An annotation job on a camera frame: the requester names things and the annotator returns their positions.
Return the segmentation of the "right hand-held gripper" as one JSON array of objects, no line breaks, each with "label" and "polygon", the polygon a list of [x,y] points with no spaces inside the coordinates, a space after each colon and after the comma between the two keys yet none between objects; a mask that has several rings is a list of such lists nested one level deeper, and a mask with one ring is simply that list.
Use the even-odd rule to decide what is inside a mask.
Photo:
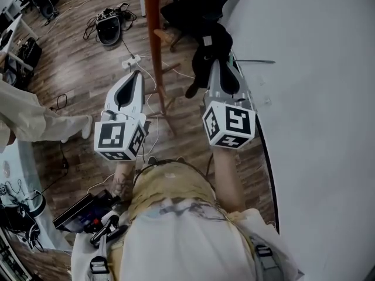
[{"label": "right hand-held gripper", "polygon": [[227,89],[221,97],[220,62],[215,60],[208,80],[209,94],[203,98],[203,126],[210,146],[240,149],[255,138],[255,116],[247,83],[238,68],[229,61]]}]

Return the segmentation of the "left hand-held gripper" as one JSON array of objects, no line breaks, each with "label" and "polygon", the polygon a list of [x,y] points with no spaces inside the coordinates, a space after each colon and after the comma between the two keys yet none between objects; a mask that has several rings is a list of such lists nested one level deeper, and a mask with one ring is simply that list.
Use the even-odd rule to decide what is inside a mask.
[{"label": "left hand-held gripper", "polygon": [[109,90],[94,126],[94,151],[108,161],[134,161],[145,138],[144,77],[135,70]]}]

